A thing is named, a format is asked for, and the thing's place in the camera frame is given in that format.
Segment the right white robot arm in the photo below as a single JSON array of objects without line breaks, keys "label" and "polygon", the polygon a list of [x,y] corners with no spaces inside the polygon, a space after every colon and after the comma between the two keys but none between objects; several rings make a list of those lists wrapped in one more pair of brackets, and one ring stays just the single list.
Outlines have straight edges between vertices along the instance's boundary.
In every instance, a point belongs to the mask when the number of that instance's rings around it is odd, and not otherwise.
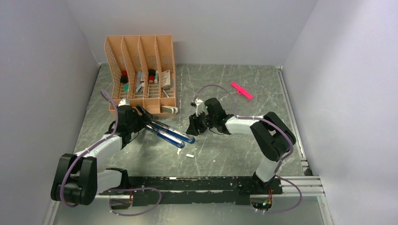
[{"label": "right white robot arm", "polygon": [[276,176],[284,156],[290,154],[297,141],[276,113],[252,117],[227,114],[216,98],[206,101],[197,98],[191,106],[195,108],[195,113],[189,116],[187,134],[198,136],[215,128],[220,135],[242,134],[255,138],[263,157],[253,174],[253,188],[258,194],[270,190],[271,180]]}]

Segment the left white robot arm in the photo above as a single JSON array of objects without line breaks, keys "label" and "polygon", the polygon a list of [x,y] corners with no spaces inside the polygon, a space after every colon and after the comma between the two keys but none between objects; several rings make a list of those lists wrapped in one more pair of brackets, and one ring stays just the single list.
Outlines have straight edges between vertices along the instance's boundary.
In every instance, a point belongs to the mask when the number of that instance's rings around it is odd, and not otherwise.
[{"label": "left white robot arm", "polygon": [[98,172],[98,166],[129,144],[133,134],[139,133],[152,120],[143,106],[117,107],[117,118],[95,144],[76,154],[63,154],[56,169],[50,197],[69,207],[89,205],[99,193],[109,189],[123,195],[131,187],[128,172],[108,168]]}]

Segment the blue stapler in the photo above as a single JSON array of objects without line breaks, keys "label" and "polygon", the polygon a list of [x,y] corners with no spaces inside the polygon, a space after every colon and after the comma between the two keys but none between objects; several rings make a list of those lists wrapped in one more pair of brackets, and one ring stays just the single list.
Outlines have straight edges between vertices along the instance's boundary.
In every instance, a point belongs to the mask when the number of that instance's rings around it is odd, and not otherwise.
[{"label": "blue stapler", "polygon": [[193,136],[187,135],[185,132],[177,130],[176,128],[166,125],[160,121],[153,120],[151,122],[151,124],[157,128],[164,130],[166,133],[168,133],[169,135],[171,135],[179,140],[188,142],[190,144],[193,144],[195,142],[195,138]]},{"label": "blue stapler", "polygon": [[166,133],[166,131],[164,131],[163,129],[156,128],[152,125],[146,125],[146,129],[155,133],[158,137],[160,137],[161,139],[167,141],[168,143],[176,146],[177,148],[182,149],[185,146],[185,143],[183,141]]}]

